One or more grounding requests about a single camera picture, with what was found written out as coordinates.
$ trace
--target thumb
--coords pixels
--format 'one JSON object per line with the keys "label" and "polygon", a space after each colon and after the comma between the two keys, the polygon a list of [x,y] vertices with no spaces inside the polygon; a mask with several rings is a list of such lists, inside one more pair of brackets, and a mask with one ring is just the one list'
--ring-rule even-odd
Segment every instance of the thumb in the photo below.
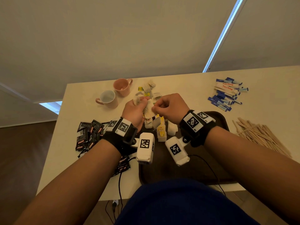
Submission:
{"label": "thumb", "polygon": [[141,110],[144,110],[145,107],[148,104],[148,100],[147,99],[142,99],[139,103],[139,105],[137,105],[138,108],[140,108]]}
{"label": "thumb", "polygon": [[152,107],[152,111],[155,113],[155,114],[159,114],[161,116],[166,116],[166,108],[161,108],[159,106],[153,106]]}

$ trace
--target wooden floor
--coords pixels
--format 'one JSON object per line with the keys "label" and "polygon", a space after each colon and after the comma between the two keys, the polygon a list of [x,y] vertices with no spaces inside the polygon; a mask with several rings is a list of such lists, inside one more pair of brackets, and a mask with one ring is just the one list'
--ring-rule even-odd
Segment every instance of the wooden floor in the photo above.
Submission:
{"label": "wooden floor", "polygon": [[[0,224],[12,224],[35,197],[55,121],[0,129]],[[227,197],[248,215],[265,225],[286,224],[247,191],[227,192]],[[85,225],[112,224],[99,201]],[[112,220],[112,201],[107,205]]]}

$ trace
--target mug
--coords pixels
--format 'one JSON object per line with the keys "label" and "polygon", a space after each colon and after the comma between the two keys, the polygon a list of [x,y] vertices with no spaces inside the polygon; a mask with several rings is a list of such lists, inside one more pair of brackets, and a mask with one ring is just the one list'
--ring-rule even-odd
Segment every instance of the mug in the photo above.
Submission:
{"label": "mug", "polygon": [[133,79],[120,78],[115,80],[113,83],[114,89],[123,97],[128,96],[130,93],[130,86],[132,85]]}
{"label": "mug", "polygon": [[118,99],[115,96],[115,93],[111,90],[102,92],[100,98],[96,98],[95,101],[96,103],[100,105],[105,105],[111,109],[114,109],[118,106]]}

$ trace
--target person's right arm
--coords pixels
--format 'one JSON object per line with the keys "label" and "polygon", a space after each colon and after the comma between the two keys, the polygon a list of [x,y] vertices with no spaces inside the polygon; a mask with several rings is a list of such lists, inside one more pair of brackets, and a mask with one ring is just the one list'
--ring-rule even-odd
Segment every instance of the person's right arm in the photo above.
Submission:
{"label": "person's right arm", "polygon": [[[179,124],[190,109],[179,94],[171,94],[152,110]],[[279,216],[300,222],[299,163],[218,126],[208,133],[204,146],[255,197]]]}

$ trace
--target person's left arm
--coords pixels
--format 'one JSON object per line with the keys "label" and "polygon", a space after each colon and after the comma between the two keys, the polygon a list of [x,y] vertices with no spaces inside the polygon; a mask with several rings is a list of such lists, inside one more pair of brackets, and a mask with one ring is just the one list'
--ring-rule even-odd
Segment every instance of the person's left arm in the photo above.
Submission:
{"label": "person's left arm", "polygon": [[[122,117],[141,130],[148,98],[126,103]],[[108,141],[100,140],[88,153],[53,179],[27,206],[15,224],[83,224],[98,202],[121,158]]]}

